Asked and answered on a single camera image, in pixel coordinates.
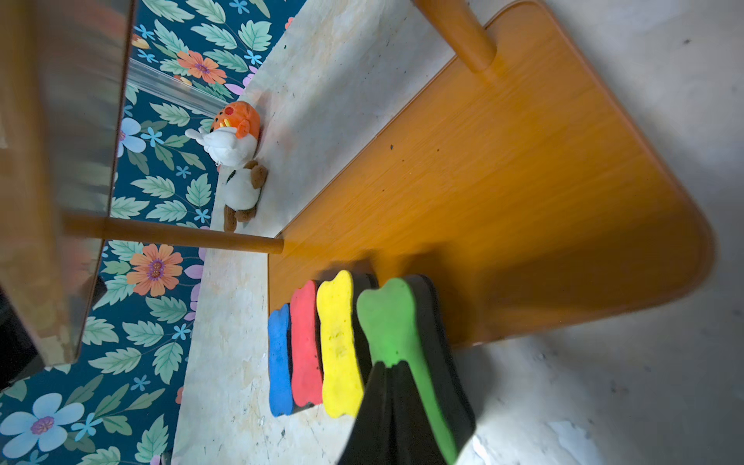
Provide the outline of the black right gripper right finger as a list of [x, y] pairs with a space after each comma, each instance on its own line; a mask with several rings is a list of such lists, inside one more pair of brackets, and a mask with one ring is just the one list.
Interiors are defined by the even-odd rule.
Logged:
[[422, 405], [410, 366], [399, 362], [391, 370], [393, 381], [393, 463], [445, 464]]

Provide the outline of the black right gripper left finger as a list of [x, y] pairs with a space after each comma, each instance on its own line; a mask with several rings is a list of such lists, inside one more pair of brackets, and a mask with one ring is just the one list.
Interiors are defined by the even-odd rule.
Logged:
[[395, 464], [393, 370], [377, 362], [339, 464]]

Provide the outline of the blue eraser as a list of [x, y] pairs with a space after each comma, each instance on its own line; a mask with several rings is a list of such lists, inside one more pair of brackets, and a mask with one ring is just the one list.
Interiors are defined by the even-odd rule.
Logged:
[[283, 305], [269, 315], [269, 409], [275, 417], [289, 416], [295, 408], [291, 370], [291, 314]]

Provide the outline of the red eraser shelf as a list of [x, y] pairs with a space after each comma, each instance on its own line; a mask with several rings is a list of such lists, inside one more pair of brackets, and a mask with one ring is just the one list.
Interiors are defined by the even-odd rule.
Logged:
[[309, 280], [294, 292], [290, 302], [293, 362], [291, 384], [294, 402], [300, 408], [323, 403], [317, 290], [317, 283]]

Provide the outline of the green eraser shelf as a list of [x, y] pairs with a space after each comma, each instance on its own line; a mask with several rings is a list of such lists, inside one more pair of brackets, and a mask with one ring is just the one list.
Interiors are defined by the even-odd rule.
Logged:
[[476, 417], [457, 375], [439, 296], [425, 275], [393, 278], [362, 292], [358, 320], [374, 362], [405, 362], [427, 425], [445, 463], [456, 463], [475, 432]]

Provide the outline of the yellow eraser shelf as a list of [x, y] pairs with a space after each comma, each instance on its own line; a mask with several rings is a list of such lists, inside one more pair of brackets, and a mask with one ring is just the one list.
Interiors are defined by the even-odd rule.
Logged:
[[316, 303], [324, 368], [323, 405], [331, 418], [356, 418], [364, 397], [364, 380], [354, 328], [354, 275], [341, 270], [319, 288]]

